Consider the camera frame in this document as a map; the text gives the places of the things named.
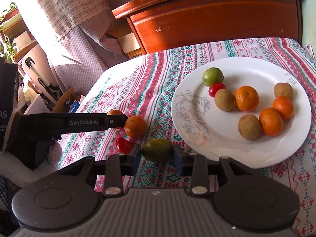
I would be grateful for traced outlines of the white gloved left hand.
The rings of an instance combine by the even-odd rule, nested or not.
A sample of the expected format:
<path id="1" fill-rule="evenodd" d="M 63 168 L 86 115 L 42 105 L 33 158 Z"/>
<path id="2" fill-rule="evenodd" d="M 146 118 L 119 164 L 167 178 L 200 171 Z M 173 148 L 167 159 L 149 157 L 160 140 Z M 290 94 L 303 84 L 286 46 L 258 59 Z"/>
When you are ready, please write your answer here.
<path id="1" fill-rule="evenodd" d="M 63 151 L 58 142 L 54 142 L 44 161 L 34 170 L 25 166 L 9 152 L 1 153 L 1 176 L 9 179 L 18 187 L 25 187 L 58 170 Z"/>

